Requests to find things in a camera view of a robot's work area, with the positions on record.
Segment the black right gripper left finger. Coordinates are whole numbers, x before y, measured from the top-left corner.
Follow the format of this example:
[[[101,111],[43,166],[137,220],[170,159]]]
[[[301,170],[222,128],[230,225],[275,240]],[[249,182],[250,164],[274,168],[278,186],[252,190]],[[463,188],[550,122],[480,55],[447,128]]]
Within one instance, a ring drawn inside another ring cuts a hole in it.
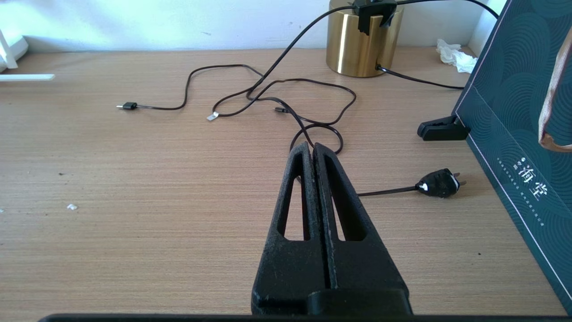
[[[289,153],[273,217],[251,293],[255,315],[305,315],[309,295],[327,289],[325,219],[316,173],[319,144],[299,144]],[[285,237],[297,177],[302,180],[303,239]]]

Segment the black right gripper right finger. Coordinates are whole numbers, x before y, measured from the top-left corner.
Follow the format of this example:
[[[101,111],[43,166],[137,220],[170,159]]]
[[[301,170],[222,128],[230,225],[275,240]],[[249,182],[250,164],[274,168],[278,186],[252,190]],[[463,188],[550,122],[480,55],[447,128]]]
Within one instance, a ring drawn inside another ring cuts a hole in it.
[[[407,292],[402,275],[337,155],[325,145],[315,144],[314,166],[327,286]]]

